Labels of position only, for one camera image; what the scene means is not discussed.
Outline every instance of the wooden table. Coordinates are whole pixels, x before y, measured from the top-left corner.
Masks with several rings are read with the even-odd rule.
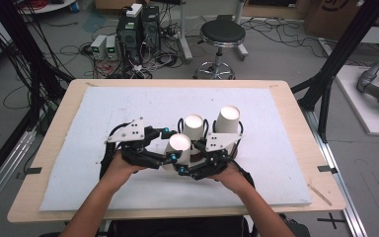
[[[42,167],[40,174],[27,175],[8,213],[11,222],[69,220],[74,211],[39,211],[51,169],[64,138],[88,87],[200,87],[200,88],[263,88],[272,93],[300,169],[312,196],[310,205],[273,206],[276,212],[342,210],[345,201],[331,172],[320,172],[327,165],[315,138],[303,117],[290,88],[284,81],[262,80],[91,80],[73,81],[60,104],[42,142],[32,167]],[[109,210],[106,219],[213,216],[247,214],[242,207]]]

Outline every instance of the concrete floor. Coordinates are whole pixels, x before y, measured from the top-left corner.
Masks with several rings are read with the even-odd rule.
[[[40,15],[40,18],[54,25],[77,22],[77,25],[67,27],[52,27],[43,25],[43,31],[55,52],[66,51],[66,45],[79,46],[89,42],[98,34],[112,34],[116,25],[114,15],[99,14],[92,9],[72,14],[67,10]],[[202,22],[201,18],[188,20],[188,28]],[[289,35],[297,34],[300,39],[307,36],[303,34],[302,23],[295,22],[296,28],[286,26]],[[189,35],[197,36],[199,29]],[[281,36],[284,40],[293,40],[293,37]],[[269,38],[278,39],[275,30],[272,32],[256,32],[247,30],[244,42],[249,56],[241,61],[234,51],[226,51],[223,61],[228,62],[236,71],[240,80],[284,80],[290,86],[309,79],[315,75],[326,58],[323,51],[313,40],[307,40],[309,46],[287,46]],[[189,38],[189,47],[193,54],[193,61],[179,68],[162,68],[154,71],[153,78],[190,79],[196,67],[206,60],[214,57],[216,48],[207,44],[196,44],[197,38]],[[90,61],[81,55],[57,56],[65,63],[66,68],[76,78],[91,78],[87,73],[92,70]],[[371,64],[379,59],[379,51],[367,44],[361,45],[351,57],[354,63]],[[3,106],[5,97],[11,91],[22,86],[5,56],[0,56],[0,147],[3,145],[12,130],[21,120],[26,109],[7,109]],[[295,95],[301,98],[303,92]],[[23,107],[27,104],[26,90],[20,89],[9,96],[5,102],[9,107]],[[379,136],[367,135],[357,116],[342,93],[339,85],[334,83],[331,97],[330,113],[328,119],[328,140],[332,152],[340,167],[341,174],[347,185],[355,207],[361,217],[368,236],[379,237]],[[37,138],[35,147],[41,137]],[[39,236],[41,233],[60,231],[64,224],[61,222],[13,224],[7,221],[6,215],[17,194],[22,180],[16,179],[18,172],[22,171],[27,158],[18,167],[12,179],[0,194],[0,236]],[[332,213],[335,219],[343,219],[340,212]],[[336,228],[331,222],[317,221],[318,218],[329,218],[327,212],[288,213],[288,217],[307,225],[312,236],[350,236],[348,227],[344,223],[337,223]]]

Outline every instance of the human arm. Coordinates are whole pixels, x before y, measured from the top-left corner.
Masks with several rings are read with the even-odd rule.
[[[211,178],[220,181],[241,199],[262,237],[294,236],[234,165],[229,165],[223,172]]]
[[[125,184],[131,174],[142,169],[144,168],[129,165],[117,151],[104,176],[59,236],[95,236],[115,192]]]

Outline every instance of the white paper cup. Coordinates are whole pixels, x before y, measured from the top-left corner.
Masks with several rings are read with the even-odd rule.
[[[190,140],[199,140],[204,136],[204,120],[201,116],[191,115],[186,117],[184,121],[183,134],[189,137]],[[190,151],[191,155],[196,155],[199,150],[192,148]]]
[[[190,164],[190,138],[185,134],[174,134],[169,138],[168,145],[166,146],[165,153],[171,151],[182,150],[183,154],[180,159],[178,159],[177,164],[189,165]],[[166,171],[174,172],[174,166],[172,164],[162,166]]]
[[[226,106],[220,110],[215,123],[217,133],[238,133],[240,112],[234,106]]]

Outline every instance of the chair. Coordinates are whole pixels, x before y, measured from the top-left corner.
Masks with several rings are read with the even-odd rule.
[[[214,62],[204,62],[193,75],[193,79],[198,79],[199,74],[207,74],[211,79],[235,79],[235,72],[226,63],[221,61],[224,47],[236,47],[245,39],[245,30],[233,21],[213,20],[202,25],[200,36],[204,42],[218,46],[218,51]]]

